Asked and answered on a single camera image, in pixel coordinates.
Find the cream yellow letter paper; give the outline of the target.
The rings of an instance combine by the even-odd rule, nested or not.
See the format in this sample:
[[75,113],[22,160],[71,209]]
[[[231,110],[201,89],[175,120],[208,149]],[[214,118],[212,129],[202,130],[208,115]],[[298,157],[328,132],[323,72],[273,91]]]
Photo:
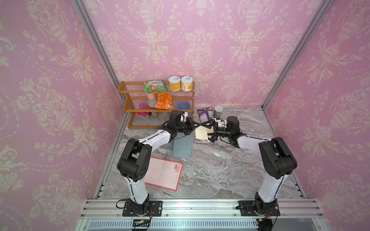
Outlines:
[[203,126],[199,126],[195,129],[195,138],[202,141],[209,141],[209,133],[213,134],[214,129],[208,129]]

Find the dark grey envelope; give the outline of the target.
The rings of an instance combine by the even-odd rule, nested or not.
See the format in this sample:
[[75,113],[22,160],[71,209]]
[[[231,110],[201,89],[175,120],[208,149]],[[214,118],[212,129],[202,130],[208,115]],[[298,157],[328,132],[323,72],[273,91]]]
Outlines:
[[167,144],[164,144],[160,147],[161,149],[165,149],[165,150],[170,150],[172,151],[173,148],[174,148],[174,141],[170,142],[170,143],[167,143]]

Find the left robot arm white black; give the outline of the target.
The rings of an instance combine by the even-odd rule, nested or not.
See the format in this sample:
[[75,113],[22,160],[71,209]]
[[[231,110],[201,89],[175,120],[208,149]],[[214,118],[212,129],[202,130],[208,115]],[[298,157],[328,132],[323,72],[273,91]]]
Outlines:
[[125,178],[130,199],[125,203],[133,215],[150,213],[149,194],[145,187],[145,175],[149,169],[153,151],[176,139],[178,133],[190,135],[200,124],[183,111],[173,110],[168,121],[158,126],[158,130],[145,138],[131,138],[119,158],[117,169]]

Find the teal blue envelope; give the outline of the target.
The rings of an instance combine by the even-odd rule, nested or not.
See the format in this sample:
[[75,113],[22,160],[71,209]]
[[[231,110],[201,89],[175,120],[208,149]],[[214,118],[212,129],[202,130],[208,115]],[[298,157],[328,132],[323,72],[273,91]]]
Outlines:
[[172,154],[174,157],[182,159],[190,159],[193,143],[195,138],[195,132],[190,135],[184,135],[183,133],[178,133],[174,139]]

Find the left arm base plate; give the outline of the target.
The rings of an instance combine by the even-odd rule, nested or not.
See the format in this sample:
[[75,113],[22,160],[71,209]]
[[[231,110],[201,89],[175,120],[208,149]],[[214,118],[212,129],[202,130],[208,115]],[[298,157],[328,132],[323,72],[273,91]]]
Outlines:
[[149,200],[144,202],[142,205],[135,203],[132,200],[126,201],[123,207],[123,217],[139,217],[139,216],[151,216],[161,217],[162,215],[163,202]]

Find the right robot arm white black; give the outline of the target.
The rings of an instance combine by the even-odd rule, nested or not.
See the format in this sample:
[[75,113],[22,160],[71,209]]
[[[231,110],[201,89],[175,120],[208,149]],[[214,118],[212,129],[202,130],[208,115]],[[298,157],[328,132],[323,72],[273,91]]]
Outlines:
[[236,148],[248,149],[261,155],[266,176],[259,191],[255,194],[251,205],[241,202],[240,210],[252,209],[256,215],[279,216],[277,195],[286,180],[297,168],[297,161],[281,137],[271,139],[259,138],[241,132],[240,122],[236,116],[229,116],[226,125],[218,126],[218,122],[210,120],[201,126],[212,130],[208,133],[209,141],[215,142],[228,138],[228,143]]

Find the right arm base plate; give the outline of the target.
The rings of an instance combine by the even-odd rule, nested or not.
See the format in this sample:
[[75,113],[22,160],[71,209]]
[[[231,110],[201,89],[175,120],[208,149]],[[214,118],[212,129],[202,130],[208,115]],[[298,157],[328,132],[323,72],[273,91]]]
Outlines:
[[270,203],[256,201],[238,201],[238,206],[236,210],[239,210],[243,217],[267,217],[270,216],[280,216],[280,211],[278,208],[277,201]]

